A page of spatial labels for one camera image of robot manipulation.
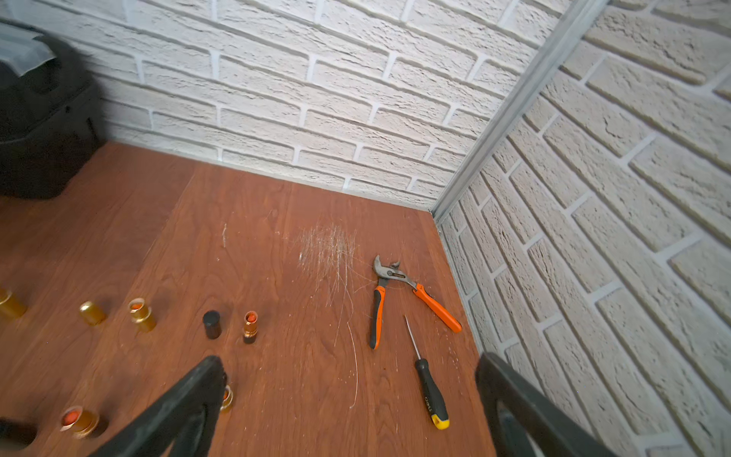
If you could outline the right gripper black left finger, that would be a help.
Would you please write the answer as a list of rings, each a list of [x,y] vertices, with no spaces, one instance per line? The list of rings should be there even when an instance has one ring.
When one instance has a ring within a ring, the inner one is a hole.
[[[227,381],[222,359],[206,357],[93,455],[207,456]]]

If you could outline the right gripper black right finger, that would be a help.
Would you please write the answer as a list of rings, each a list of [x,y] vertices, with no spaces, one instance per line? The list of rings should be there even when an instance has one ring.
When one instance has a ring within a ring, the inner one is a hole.
[[[481,355],[476,384],[498,456],[612,456],[494,352]]]

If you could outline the gold lipstick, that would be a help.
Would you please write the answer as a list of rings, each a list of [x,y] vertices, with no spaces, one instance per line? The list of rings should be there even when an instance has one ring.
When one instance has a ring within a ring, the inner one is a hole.
[[[15,294],[6,289],[1,289],[0,312],[2,315],[10,319],[18,319],[26,313],[27,309]]]
[[[143,298],[132,299],[128,304],[129,315],[139,331],[150,332],[156,327],[152,308]]]
[[[231,409],[231,406],[233,404],[233,391],[230,385],[225,386],[224,395],[223,395],[223,401],[222,405],[220,407],[221,412],[226,412]]]

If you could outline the black lipstick cap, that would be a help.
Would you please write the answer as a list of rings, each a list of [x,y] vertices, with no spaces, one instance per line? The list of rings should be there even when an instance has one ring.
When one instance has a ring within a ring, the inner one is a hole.
[[[2,451],[26,449],[36,438],[37,428],[33,424],[15,420],[0,419],[0,446]]]
[[[207,339],[215,340],[222,333],[221,315],[216,310],[209,310],[203,315],[202,322]]]

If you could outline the black lipstick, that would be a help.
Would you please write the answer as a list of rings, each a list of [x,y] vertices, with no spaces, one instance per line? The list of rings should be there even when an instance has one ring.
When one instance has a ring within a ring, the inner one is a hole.
[[[69,407],[60,418],[60,430],[77,439],[89,438],[102,428],[102,416],[81,406]]]
[[[258,314],[253,310],[245,316],[245,325],[243,330],[243,340],[245,344],[253,344],[258,334]]]

